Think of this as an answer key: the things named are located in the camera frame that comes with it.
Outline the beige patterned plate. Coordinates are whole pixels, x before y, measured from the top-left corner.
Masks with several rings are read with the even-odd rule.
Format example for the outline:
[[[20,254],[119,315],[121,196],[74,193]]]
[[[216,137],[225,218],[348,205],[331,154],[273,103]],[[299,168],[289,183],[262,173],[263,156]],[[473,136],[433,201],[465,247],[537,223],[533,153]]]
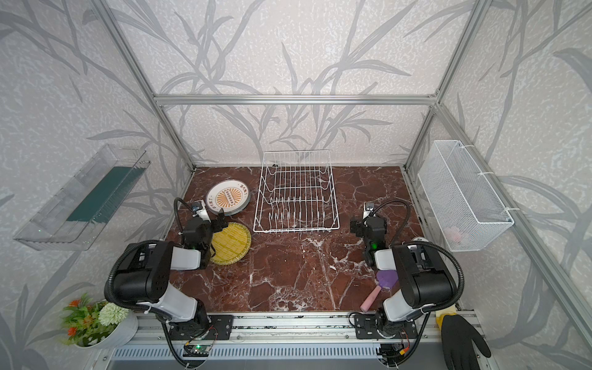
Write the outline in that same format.
[[[246,247],[251,246],[251,233],[243,224],[231,222],[223,231],[214,234],[212,247]]]
[[[247,253],[251,247],[225,247],[218,246],[214,247],[216,251],[215,255],[211,258],[211,261],[216,265],[232,265],[239,262]]]

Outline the white wire dish rack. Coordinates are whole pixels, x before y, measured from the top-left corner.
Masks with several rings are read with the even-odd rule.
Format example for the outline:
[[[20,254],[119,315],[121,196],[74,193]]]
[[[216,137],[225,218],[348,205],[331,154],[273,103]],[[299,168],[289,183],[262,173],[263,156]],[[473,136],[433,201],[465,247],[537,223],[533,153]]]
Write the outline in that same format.
[[[302,233],[339,228],[331,151],[265,152],[253,231]]]

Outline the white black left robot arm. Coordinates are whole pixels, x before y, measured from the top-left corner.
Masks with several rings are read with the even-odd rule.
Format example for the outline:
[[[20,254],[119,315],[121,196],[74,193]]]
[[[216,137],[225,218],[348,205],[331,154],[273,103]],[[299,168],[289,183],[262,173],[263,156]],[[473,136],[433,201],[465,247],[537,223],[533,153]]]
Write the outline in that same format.
[[[189,204],[177,197],[176,221],[180,221],[180,206],[192,213],[185,225],[178,225],[181,242],[144,240],[128,245],[109,273],[104,294],[108,302],[122,308],[155,314],[170,342],[228,339],[232,316],[209,316],[201,300],[187,296],[170,282],[171,271],[197,271],[208,266],[217,254],[214,234],[228,227],[225,209],[219,208],[217,217],[211,219],[203,201]]]

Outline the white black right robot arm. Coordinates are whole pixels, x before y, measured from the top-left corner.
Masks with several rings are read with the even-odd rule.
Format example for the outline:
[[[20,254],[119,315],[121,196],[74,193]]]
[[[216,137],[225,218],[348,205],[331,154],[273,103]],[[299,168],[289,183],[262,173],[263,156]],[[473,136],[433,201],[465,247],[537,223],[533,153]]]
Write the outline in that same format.
[[[405,208],[391,242],[387,220],[379,216],[389,205]],[[348,317],[357,339],[416,339],[422,331],[417,320],[427,322],[429,313],[455,305],[463,293],[462,268],[445,248],[422,237],[398,242],[410,217],[409,202],[394,199],[379,206],[365,203],[362,218],[350,220],[350,232],[364,242],[362,256],[379,282],[360,311]]]

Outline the purple pink spatula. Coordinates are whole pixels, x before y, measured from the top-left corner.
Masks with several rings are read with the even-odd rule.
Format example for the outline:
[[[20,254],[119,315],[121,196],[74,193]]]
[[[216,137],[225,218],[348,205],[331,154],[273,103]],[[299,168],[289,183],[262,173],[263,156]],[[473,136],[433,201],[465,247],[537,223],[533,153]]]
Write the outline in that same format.
[[[367,312],[370,310],[382,289],[390,290],[399,281],[397,271],[394,270],[379,270],[376,274],[376,277],[378,279],[378,284],[360,306],[360,310],[362,312]]]

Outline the pink object in basket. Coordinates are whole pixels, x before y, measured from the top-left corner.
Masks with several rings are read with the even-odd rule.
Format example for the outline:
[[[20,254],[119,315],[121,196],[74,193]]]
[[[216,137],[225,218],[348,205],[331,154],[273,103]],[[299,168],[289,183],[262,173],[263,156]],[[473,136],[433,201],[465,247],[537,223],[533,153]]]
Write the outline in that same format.
[[[455,248],[462,248],[462,246],[465,245],[467,234],[459,228],[446,228],[444,234],[449,245],[454,246]]]

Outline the green mat in shelf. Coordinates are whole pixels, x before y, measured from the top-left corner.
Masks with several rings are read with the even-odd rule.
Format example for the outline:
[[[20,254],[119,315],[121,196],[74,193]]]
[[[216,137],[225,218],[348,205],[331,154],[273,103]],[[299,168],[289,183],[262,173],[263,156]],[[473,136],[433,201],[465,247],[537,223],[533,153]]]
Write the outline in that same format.
[[[66,220],[107,224],[144,172],[144,168],[113,167]]]

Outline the green lit circuit board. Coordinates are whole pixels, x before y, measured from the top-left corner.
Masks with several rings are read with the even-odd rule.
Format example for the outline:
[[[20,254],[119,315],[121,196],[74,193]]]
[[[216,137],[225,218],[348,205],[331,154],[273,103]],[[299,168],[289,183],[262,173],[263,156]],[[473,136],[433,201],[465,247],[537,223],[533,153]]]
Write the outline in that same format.
[[[185,358],[206,358],[214,347],[212,342],[186,342],[183,345],[183,357]]]

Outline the black glove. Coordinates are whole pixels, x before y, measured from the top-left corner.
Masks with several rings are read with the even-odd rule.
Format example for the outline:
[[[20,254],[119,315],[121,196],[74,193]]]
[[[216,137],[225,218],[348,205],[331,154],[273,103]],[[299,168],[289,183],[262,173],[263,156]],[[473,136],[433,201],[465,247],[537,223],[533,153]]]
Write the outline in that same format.
[[[479,369],[474,345],[486,358],[492,356],[490,347],[481,334],[464,317],[457,314],[442,318],[441,338],[443,357],[450,370]]]

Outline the potted artificial flowers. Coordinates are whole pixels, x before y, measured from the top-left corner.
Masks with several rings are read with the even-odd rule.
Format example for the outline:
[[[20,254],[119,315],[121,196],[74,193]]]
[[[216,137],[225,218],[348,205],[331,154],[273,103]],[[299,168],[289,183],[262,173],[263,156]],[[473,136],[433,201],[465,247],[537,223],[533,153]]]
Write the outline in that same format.
[[[77,348],[110,349],[128,343],[139,327],[131,310],[107,301],[93,301],[88,294],[63,308],[63,344]]]

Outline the white mesh wall basket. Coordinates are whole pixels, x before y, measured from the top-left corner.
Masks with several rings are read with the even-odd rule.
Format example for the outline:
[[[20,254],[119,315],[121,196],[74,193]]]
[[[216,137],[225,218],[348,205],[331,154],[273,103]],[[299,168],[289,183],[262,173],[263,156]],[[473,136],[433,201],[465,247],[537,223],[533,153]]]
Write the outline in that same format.
[[[514,225],[487,175],[459,140],[432,143],[418,177],[445,240],[446,228],[467,234],[462,248],[446,240],[451,251],[480,251]]]

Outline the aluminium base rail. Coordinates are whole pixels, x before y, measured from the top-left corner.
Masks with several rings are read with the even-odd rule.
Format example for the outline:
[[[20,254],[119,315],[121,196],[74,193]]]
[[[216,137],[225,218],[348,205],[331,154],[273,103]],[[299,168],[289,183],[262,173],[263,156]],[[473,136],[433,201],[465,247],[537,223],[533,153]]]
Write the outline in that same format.
[[[224,313],[233,317],[228,339],[201,339],[214,347],[206,358],[183,358],[186,361],[239,360],[378,360],[381,350],[407,345],[407,339],[357,339],[356,330],[346,312],[243,312]],[[138,316],[139,327],[126,344],[100,349],[84,369],[108,369],[111,362],[173,360],[160,322],[151,316]],[[173,340],[183,356],[185,340]]]

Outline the aluminium frame crossbar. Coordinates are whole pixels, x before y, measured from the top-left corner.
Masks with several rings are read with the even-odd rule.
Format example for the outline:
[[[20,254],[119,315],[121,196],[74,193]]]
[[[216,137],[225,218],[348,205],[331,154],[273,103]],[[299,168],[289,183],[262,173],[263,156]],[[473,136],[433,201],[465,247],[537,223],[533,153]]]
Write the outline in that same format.
[[[156,95],[161,106],[176,105],[401,105],[430,106],[434,95]]]

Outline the clear plastic wall shelf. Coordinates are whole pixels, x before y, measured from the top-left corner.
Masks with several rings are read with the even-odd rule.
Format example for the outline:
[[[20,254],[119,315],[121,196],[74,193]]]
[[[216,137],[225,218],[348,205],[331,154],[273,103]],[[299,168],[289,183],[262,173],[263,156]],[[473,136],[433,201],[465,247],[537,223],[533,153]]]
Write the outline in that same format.
[[[145,150],[104,145],[19,229],[14,239],[37,251],[88,250],[107,224],[66,219],[113,167],[136,167],[146,171],[149,165]]]

